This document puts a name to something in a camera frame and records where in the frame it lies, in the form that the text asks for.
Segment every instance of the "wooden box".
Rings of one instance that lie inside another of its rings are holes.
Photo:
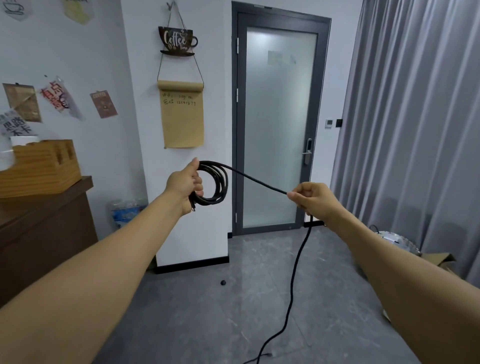
[[[0,198],[59,194],[82,176],[72,140],[14,146],[15,164],[0,171]]]

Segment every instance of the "white wall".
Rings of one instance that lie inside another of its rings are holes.
[[[153,0],[121,0],[132,73],[133,94],[142,146],[149,200],[159,195],[168,175],[192,157],[231,164],[231,2],[228,0],[179,0],[186,26],[199,39],[195,48],[205,80],[205,144],[194,149],[163,149],[156,73],[163,49],[157,27],[166,26],[167,6]],[[332,18],[320,127],[315,145],[312,180],[330,182],[339,129],[323,129],[325,119],[342,115],[361,0],[257,0],[285,10]],[[179,26],[176,14],[170,26]],[[161,79],[198,82],[192,58],[164,58]],[[211,191],[210,179],[205,181]],[[157,254],[159,265],[225,256],[231,231],[231,197],[216,206],[199,207],[175,227]]]
[[[73,139],[82,174],[93,177],[87,195],[101,239],[114,230],[108,201],[146,197],[120,0],[95,1],[87,25],[67,18],[60,0],[32,3],[34,14],[22,22],[0,13],[0,82],[41,88],[55,75],[65,80],[86,121],[60,115],[38,95],[43,125],[35,126]],[[105,89],[118,116],[100,119],[89,94]],[[0,111],[7,109],[2,87]]]

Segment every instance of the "kraft paper scroll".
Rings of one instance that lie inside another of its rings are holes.
[[[204,143],[204,84],[158,81],[165,148]]]

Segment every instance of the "gray curtain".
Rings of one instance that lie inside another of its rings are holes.
[[[332,189],[480,287],[480,1],[365,0]]]

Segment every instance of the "forearm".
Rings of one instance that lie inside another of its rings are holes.
[[[90,363],[180,216],[181,199],[163,194],[21,292],[0,310],[0,362]]]
[[[347,243],[422,362],[480,363],[480,290],[389,244],[346,210],[327,225]]]

